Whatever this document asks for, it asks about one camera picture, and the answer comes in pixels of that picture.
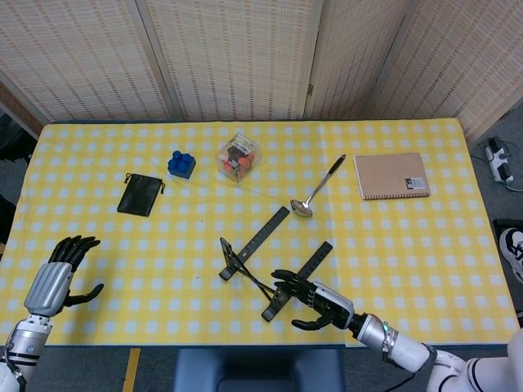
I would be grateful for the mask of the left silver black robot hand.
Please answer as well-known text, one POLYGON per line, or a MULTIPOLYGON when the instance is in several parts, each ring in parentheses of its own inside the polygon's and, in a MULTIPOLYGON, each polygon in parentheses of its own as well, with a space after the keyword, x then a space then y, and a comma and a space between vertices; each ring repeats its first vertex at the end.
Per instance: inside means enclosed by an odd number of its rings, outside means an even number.
POLYGON ((32 315, 52 318, 64 307, 88 303, 101 293, 103 283, 97 284, 89 293, 71 295, 70 286, 74 274, 85 255, 101 243, 95 236, 77 235, 59 241, 48 259, 38 270, 24 301, 24 307, 32 315))

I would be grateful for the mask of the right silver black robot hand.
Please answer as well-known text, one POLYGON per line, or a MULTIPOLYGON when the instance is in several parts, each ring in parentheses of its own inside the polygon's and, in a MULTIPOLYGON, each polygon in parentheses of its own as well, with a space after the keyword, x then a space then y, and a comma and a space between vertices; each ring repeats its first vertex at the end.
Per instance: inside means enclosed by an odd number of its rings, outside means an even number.
POLYGON ((318 331, 332 324, 338 329, 348 329, 355 309, 352 301, 320 282, 310 282, 293 271, 276 269, 271 273, 275 286, 297 298, 320 316, 313 321, 293 319, 291 324, 303 331, 318 331))

